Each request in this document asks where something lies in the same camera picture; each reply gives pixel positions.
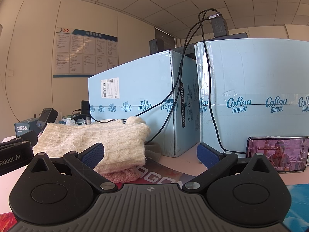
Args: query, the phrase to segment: smartphone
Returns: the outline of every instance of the smartphone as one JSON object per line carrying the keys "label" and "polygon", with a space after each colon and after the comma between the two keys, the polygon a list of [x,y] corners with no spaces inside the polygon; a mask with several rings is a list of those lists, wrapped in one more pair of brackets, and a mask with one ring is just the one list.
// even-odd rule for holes
{"label": "smartphone", "polygon": [[302,172],[307,167],[309,137],[250,137],[246,158],[263,153],[278,173]]}

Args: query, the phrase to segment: gray fabric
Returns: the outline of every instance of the gray fabric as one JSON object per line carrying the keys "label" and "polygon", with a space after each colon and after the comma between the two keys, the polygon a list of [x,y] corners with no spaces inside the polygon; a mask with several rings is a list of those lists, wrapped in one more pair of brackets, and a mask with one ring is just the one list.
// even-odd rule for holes
{"label": "gray fabric", "polygon": [[151,141],[145,145],[145,157],[149,157],[155,162],[158,162],[161,154],[161,146],[158,143]]}

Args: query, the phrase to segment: white knit sweater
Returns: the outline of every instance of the white knit sweater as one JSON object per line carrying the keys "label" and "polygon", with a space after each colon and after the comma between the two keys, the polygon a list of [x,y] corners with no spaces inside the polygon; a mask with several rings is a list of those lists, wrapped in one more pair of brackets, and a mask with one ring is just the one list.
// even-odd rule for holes
{"label": "white knit sweater", "polygon": [[112,173],[145,164],[144,142],[149,134],[150,127],[139,117],[129,117],[125,124],[122,120],[83,126],[48,123],[33,153],[62,157],[101,142],[104,158],[94,169],[100,174]]}

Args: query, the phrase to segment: cardboard box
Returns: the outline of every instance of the cardboard box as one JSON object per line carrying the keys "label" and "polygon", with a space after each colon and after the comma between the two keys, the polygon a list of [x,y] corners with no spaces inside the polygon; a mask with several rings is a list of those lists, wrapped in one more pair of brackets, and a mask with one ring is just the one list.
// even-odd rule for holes
{"label": "cardboard box", "polygon": [[[88,79],[93,118],[126,119],[162,101],[177,79],[181,55],[164,51],[109,69]],[[181,91],[176,107],[154,141],[162,154],[177,157],[200,140],[200,113],[196,62],[185,56]],[[140,117],[151,128],[151,139],[162,127],[173,105],[178,86],[160,106]]]}
{"label": "cardboard box", "polygon": [[22,134],[25,134],[30,131],[35,131],[37,134],[39,134],[42,130],[37,127],[37,121],[39,118],[29,118],[23,121],[20,121],[18,123],[15,123],[15,133],[16,136],[20,136]]}
{"label": "cardboard box", "polygon": [[[251,136],[309,135],[309,42],[248,38],[206,42],[211,105],[225,149],[246,151]],[[208,65],[195,46],[200,86],[201,142],[218,144],[208,106]]]}

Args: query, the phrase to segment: person on phone screen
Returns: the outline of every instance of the person on phone screen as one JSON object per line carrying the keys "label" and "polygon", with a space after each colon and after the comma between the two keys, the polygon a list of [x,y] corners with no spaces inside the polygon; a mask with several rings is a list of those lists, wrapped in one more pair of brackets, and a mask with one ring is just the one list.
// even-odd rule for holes
{"label": "person on phone screen", "polygon": [[287,167],[287,164],[291,164],[289,156],[284,153],[285,147],[282,140],[278,140],[275,143],[275,153],[268,157],[270,163],[275,167]]}

